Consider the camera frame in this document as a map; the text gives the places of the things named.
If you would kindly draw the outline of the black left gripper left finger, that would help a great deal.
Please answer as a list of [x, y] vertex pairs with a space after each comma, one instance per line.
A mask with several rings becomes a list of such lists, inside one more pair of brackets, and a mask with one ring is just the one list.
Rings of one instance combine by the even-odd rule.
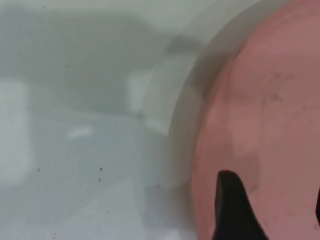
[[267, 240], [245, 186], [233, 171], [217, 175], [214, 240]]

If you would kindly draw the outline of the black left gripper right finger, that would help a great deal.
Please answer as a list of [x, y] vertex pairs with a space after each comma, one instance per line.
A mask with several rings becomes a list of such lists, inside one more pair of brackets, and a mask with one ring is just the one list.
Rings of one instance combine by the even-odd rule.
[[318, 196], [317, 196], [315, 214], [316, 214], [316, 218], [317, 218], [318, 224], [320, 225], [320, 190], [319, 190]]

